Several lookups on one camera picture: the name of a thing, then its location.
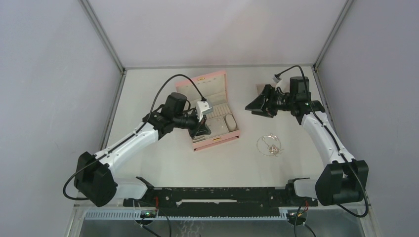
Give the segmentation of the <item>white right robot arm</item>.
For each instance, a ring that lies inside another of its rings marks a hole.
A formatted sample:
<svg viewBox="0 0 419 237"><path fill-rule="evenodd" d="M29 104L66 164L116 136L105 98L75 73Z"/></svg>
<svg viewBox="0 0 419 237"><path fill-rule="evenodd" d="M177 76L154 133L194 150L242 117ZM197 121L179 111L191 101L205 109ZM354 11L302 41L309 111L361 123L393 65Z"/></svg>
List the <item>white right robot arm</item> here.
<svg viewBox="0 0 419 237"><path fill-rule="evenodd" d="M342 144L328 122L322 103L311 99L309 79L291 77L289 92L270 84L245 109L253 115L273 118L279 111L290 112L312 139L324 170L317 179L291 181L286 201L299 205L314 198L323 206L360 202L365 199L369 167L357 160Z"/></svg>

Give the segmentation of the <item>beige oval watch pillow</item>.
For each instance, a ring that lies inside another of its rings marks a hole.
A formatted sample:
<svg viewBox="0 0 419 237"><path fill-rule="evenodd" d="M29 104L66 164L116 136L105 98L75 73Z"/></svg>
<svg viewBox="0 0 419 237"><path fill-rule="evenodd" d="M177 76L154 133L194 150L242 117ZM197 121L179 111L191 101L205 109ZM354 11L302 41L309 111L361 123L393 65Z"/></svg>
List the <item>beige oval watch pillow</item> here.
<svg viewBox="0 0 419 237"><path fill-rule="evenodd" d="M236 130L237 124L232 114L225 116L225 123L230 132Z"/></svg>

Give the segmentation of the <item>pink jewelry box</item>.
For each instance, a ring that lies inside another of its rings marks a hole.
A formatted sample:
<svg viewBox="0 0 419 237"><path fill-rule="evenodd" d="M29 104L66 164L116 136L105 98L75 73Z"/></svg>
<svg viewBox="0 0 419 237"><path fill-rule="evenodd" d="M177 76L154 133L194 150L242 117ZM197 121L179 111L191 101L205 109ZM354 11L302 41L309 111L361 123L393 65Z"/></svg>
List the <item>pink jewelry box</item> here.
<svg viewBox="0 0 419 237"><path fill-rule="evenodd" d="M191 140L194 151L203 150L222 143L240 138L241 132L237 120L228 103L227 72L219 71L192 78L201 94L212 103L213 112L206 115L206 124L211 130L211 135L197 136ZM225 116L232 114L237 128L229 131Z"/></svg>

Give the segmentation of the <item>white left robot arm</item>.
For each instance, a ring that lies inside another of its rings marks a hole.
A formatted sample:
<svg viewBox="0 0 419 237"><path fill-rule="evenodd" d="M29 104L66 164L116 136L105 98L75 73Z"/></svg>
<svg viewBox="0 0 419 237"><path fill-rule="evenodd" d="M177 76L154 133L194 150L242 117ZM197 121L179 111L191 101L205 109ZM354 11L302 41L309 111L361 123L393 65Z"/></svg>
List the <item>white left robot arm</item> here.
<svg viewBox="0 0 419 237"><path fill-rule="evenodd" d="M174 129L186 129L195 138L211 133L206 125L206 115L213 111L206 98L197 101L195 107L181 93L171 93L165 103L152 109L131 133L118 142L94 154L84 152L78 158L76 172L69 178L74 187L90 200L102 207L116 198L135 199L143 206L154 201L152 186L144 179L117 179L118 169L147 146L161 140Z"/></svg>

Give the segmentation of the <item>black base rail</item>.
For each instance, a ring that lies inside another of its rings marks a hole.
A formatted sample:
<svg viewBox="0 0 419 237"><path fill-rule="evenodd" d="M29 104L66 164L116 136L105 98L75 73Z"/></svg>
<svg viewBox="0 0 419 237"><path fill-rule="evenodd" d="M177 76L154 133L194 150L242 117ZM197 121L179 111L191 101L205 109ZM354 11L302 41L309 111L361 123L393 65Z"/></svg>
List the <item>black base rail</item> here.
<svg viewBox="0 0 419 237"><path fill-rule="evenodd" d="M175 207L187 200L198 202L250 202L269 207L298 207L304 198L289 187L152 188L140 199L146 206Z"/></svg>

